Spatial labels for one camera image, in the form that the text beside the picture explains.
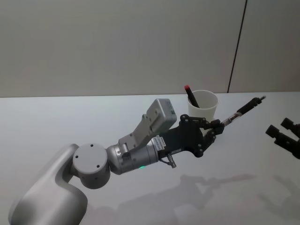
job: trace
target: table surface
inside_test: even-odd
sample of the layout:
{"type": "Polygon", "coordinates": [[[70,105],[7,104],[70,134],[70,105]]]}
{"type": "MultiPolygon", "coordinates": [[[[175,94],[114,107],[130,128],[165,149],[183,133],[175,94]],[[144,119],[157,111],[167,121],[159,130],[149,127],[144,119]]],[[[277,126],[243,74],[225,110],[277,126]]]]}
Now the table surface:
{"type": "MultiPolygon", "coordinates": [[[[112,174],[98,190],[73,178],[89,200],[81,225],[299,224],[300,161],[265,131],[285,117],[300,122],[300,92],[217,94],[215,117],[262,95],[263,104],[226,127],[202,158],[183,152],[174,156],[175,169],[158,162],[112,174]]],[[[169,98],[178,117],[188,112],[185,95],[0,99],[0,224],[8,224],[13,199],[62,146],[115,144],[156,98],[169,98]]]]}

